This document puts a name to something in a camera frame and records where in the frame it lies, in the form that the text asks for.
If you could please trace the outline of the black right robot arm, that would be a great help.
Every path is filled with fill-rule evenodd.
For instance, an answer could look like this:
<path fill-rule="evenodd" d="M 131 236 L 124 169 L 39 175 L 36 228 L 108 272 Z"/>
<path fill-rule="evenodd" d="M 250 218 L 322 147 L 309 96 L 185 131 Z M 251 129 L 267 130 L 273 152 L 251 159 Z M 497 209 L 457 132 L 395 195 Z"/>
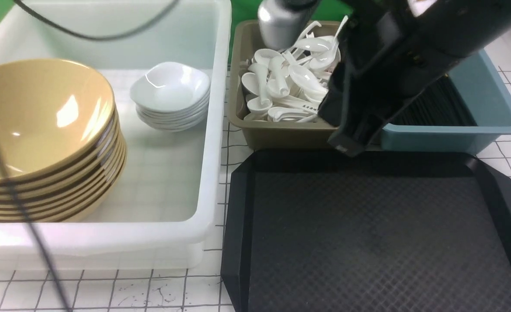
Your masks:
<path fill-rule="evenodd" d="M 434 81 L 511 28 L 511 0 L 436 0 L 416 14 L 408 0 L 346 0 L 341 61 L 318 115 L 328 143 L 353 157 Z"/>

